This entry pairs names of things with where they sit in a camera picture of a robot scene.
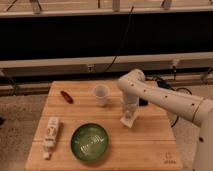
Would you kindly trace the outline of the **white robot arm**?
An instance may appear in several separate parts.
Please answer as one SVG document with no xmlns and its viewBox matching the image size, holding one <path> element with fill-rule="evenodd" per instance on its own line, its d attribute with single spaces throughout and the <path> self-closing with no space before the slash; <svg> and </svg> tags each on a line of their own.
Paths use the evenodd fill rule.
<svg viewBox="0 0 213 171">
<path fill-rule="evenodd" d="M 193 171 L 213 171 L 213 100 L 145 83 L 145 75 L 134 69 L 118 79 L 122 91 L 121 122 L 131 128 L 137 118 L 139 99 L 155 104 L 200 128 Z"/>
</svg>

